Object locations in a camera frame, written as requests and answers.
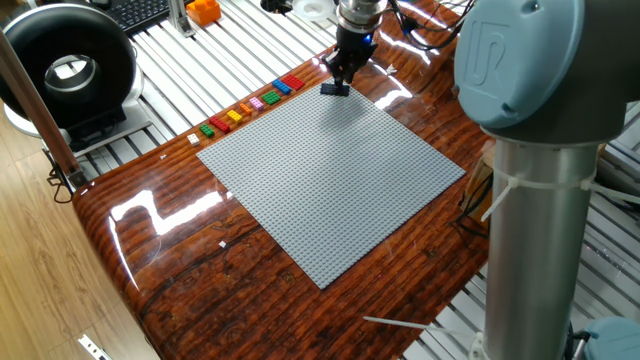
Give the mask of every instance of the glossy wooden tabletop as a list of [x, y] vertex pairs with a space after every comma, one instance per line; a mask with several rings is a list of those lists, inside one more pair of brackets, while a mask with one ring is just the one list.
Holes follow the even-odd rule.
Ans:
[[[413, 6], [423, 22], [435, 7], [430, 0]], [[454, 21], [455, 14], [441, 13]], [[452, 91], [453, 47], [411, 48], [391, 16], [376, 41], [354, 88], [471, 171], [487, 137]], [[292, 71], [306, 86], [267, 111], [329, 78], [318, 59]], [[388, 76], [392, 64], [398, 72]], [[235, 125], [224, 115], [230, 109], [239, 106], [218, 114], [231, 125], [229, 135], [248, 123]], [[201, 141], [195, 148], [186, 139], [194, 132]], [[420, 331], [362, 316], [429, 323], [486, 261], [486, 240], [461, 239], [448, 226], [467, 175], [320, 290], [196, 157], [221, 136], [188, 131], [74, 196], [106, 271], [162, 358], [389, 359]]]

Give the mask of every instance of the green lego brick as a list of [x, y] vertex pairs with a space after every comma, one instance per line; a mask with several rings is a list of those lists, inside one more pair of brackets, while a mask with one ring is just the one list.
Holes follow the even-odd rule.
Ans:
[[267, 104], [273, 105], [280, 101], [280, 96], [273, 91], [269, 91], [268, 93], [262, 95], [262, 100], [266, 101]]
[[213, 135], [215, 134], [207, 124], [200, 125], [200, 131], [202, 131], [203, 134], [207, 135], [207, 137], [213, 137]]

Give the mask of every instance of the black cable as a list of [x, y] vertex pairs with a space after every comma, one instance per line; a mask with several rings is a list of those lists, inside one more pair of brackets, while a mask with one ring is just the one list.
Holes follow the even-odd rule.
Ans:
[[[433, 11], [431, 17], [429, 19], [427, 19], [427, 23], [425, 24], [420, 24], [418, 23], [418, 21], [406, 14], [404, 14], [401, 9], [400, 6], [398, 5], [397, 0], [389, 0], [389, 4], [391, 6], [391, 11], [394, 12], [394, 16], [396, 18], [396, 21], [398, 21], [398, 25], [400, 26], [400, 29], [402, 30], [402, 33], [404, 34], [405, 39], [414, 47], [416, 47], [417, 49], [423, 50], [423, 51], [430, 51], [430, 50], [434, 50], [434, 49], [441, 49], [444, 48], [445, 46], [451, 44], [453, 42], [453, 40], [456, 38], [456, 36], [460, 33], [460, 30], [462, 29], [462, 23], [464, 22], [464, 18], [466, 17], [466, 15], [469, 13], [469, 11], [471, 10], [471, 8], [473, 8], [473, 6], [475, 5], [475, 0], [471, 0], [469, 1], [466, 6], [465, 6], [465, 10], [463, 11], [462, 15], [460, 16], [460, 19], [458, 19], [458, 21], [456, 21], [456, 23], [454, 23], [453, 25], [450, 25], [446, 28], [442, 28], [442, 29], [435, 29], [435, 28], [431, 28], [426, 26], [429, 21], [433, 18], [433, 16], [435, 16], [435, 13], [440, 9], [440, 6], [442, 6], [442, 3], [438, 3], [438, 5], [436, 6], [436, 9]], [[449, 35], [449, 37], [447, 37], [447, 39], [445, 39], [442, 43], [438, 44], [438, 45], [425, 45], [423, 43], [421, 43], [420, 41], [418, 41], [412, 34], [411, 32], [413, 30], [416, 29], [424, 29], [427, 31], [431, 31], [431, 32], [443, 32], [443, 31], [451, 31], [451, 29], [453, 29], [453, 31], [451, 32], [451, 34]]]
[[71, 194], [69, 194], [69, 200], [58, 200], [58, 194], [60, 193], [60, 188], [65, 186], [64, 182], [60, 179], [60, 174], [58, 173], [58, 171], [56, 171], [55, 168], [51, 169], [51, 171], [49, 171], [49, 177], [47, 178], [47, 182], [49, 183], [49, 185], [51, 185], [52, 187], [56, 188], [56, 193], [53, 195], [53, 201], [57, 202], [58, 204], [68, 204], [71, 202], [72, 197]]
[[[463, 244], [467, 249], [470, 249], [469, 244], [464, 240], [464, 236], [462, 235], [462, 232], [460, 232], [460, 229], [474, 236], [479, 236], [482, 238], [489, 237], [488, 234], [481, 233], [479, 231], [476, 231], [464, 225], [462, 223], [462, 219], [468, 217], [469, 214], [475, 211], [480, 206], [480, 204], [482, 204], [482, 202], [489, 195], [489, 191], [491, 190], [492, 187], [493, 187], [493, 173], [487, 176], [484, 180], [482, 180], [482, 182], [480, 182], [478, 187], [476, 187], [475, 190], [471, 193], [471, 196], [469, 197], [469, 201], [467, 202], [467, 205], [462, 211], [462, 214], [460, 214], [460, 216], [458, 216], [454, 221], [449, 223], [449, 225], [453, 227], [454, 230], [458, 233], [458, 235], [460, 236], [460, 239], [462, 240]], [[472, 203], [474, 197], [476, 196], [478, 191], [480, 191], [480, 189], [482, 189], [482, 194]]]

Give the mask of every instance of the lego brick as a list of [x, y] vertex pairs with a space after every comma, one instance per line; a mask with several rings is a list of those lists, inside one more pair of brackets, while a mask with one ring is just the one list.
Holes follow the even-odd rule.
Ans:
[[187, 139], [189, 139], [189, 142], [191, 143], [191, 145], [193, 146], [198, 146], [200, 145], [200, 139], [198, 139], [198, 135], [196, 134], [189, 134], [187, 135]]
[[249, 102], [251, 103], [251, 105], [253, 105], [254, 108], [256, 108], [256, 110], [258, 111], [264, 110], [264, 105], [262, 105], [262, 101], [258, 100], [257, 97], [252, 97], [251, 99], [249, 99]]
[[289, 95], [291, 94], [291, 88], [287, 86], [287, 84], [283, 83], [282, 81], [275, 79], [273, 80], [273, 82], [271, 83], [276, 89], [280, 90], [281, 93], [285, 94], [285, 95]]
[[229, 115], [229, 117], [232, 118], [233, 121], [236, 122], [236, 124], [242, 121], [242, 115], [238, 114], [234, 110], [229, 111], [227, 115]]
[[287, 75], [282, 79], [282, 82], [287, 84], [290, 88], [298, 91], [304, 87], [304, 81], [298, 79], [293, 75]]
[[220, 19], [220, 4], [216, 0], [195, 0], [187, 5], [187, 14], [200, 26]]
[[338, 88], [335, 84], [324, 83], [320, 87], [320, 94], [322, 95], [335, 95], [335, 96], [349, 96], [349, 90], [351, 87], [349, 85], [342, 85], [341, 88]]
[[320, 288], [464, 174], [356, 89], [320, 86], [198, 158]]
[[245, 104], [240, 104], [240, 109], [244, 112], [245, 115], [251, 116], [251, 109]]
[[212, 137], [213, 135], [215, 135], [215, 133], [213, 132], [213, 129], [211, 129], [207, 124], [200, 125], [200, 131], [202, 131], [202, 133], [205, 134], [207, 137]]
[[269, 91], [268, 93], [262, 95], [262, 100], [266, 101], [267, 104], [273, 105], [280, 101], [280, 96], [273, 91]]
[[225, 123], [224, 121], [220, 120], [215, 115], [209, 118], [209, 124], [217, 127], [218, 129], [220, 129], [220, 131], [222, 131], [225, 134], [228, 134], [229, 131], [231, 131], [231, 128], [229, 127], [229, 125], [227, 125], [227, 123]]

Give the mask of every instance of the pink lego brick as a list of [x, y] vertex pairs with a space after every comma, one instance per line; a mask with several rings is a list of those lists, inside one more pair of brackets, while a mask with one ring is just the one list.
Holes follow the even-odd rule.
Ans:
[[256, 108], [256, 110], [264, 110], [264, 104], [262, 104], [262, 101], [258, 100], [258, 98], [252, 97], [251, 99], [249, 99], [249, 102], [251, 103], [251, 105], [253, 105], [254, 108]]

